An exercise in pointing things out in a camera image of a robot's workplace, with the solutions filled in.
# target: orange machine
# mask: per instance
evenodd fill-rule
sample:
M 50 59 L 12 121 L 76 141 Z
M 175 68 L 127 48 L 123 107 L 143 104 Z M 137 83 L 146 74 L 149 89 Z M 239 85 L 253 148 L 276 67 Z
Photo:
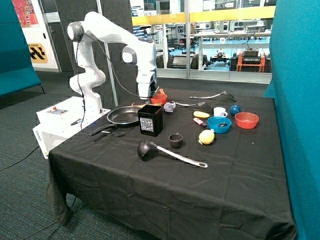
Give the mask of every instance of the orange machine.
M 236 65 L 238 72 L 259 72 L 265 71 L 266 56 L 258 49 L 248 48 L 239 53 Z

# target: red bowl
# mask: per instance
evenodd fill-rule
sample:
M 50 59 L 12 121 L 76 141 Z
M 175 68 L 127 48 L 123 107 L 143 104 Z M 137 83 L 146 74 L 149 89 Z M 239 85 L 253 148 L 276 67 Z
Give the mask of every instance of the red bowl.
M 234 117 L 235 124 L 242 129 L 253 129 L 259 121 L 259 117 L 251 112 L 239 112 Z
M 161 103 L 161 105 L 164 105 L 167 102 L 168 96 L 164 93 L 158 93 L 153 98 L 151 98 L 151 102 L 153 104 Z

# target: yellow beam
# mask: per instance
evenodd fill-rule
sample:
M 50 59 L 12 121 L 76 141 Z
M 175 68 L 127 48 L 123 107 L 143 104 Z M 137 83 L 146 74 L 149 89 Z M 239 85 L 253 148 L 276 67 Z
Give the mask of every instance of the yellow beam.
M 154 15 L 154 16 L 134 16 L 132 18 L 133 26 L 140 25 L 158 25 L 158 24 L 176 24 L 176 23 L 185 23 L 186 14 L 176 13 L 176 14 L 163 14 L 163 15 Z
M 238 9 L 191 12 L 190 22 L 268 19 L 275 15 L 275 6 L 245 7 Z
M 239 9 L 191 12 L 190 22 L 228 21 L 245 19 L 268 19 L 275 15 L 275 6 L 245 7 Z M 186 13 L 164 14 L 153 16 L 135 16 L 133 26 L 177 24 L 186 22 Z

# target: black handle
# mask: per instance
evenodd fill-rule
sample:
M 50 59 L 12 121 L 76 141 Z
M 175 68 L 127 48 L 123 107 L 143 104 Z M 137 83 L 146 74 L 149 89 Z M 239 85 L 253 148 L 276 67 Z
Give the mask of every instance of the black handle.
M 95 130 L 93 130 L 89 136 L 94 136 L 98 133 L 100 133 L 101 131 L 105 130 L 105 129 L 111 129 L 111 128 L 116 128 L 118 126 L 118 124 L 106 124 L 106 125 L 103 125 Z

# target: white box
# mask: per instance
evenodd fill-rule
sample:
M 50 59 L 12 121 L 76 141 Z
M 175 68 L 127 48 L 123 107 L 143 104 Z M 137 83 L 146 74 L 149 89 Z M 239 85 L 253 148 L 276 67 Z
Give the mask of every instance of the white box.
M 103 109 L 102 113 L 85 118 L 81 123 L 84 117 L 83 106 L 83 98 L 73 96 L 36 113 L 40 124 L 33 128 L 33 133 L 45 159 L 48 159 L 49 152 L 56 146 L 110 112 L 109 109 Z

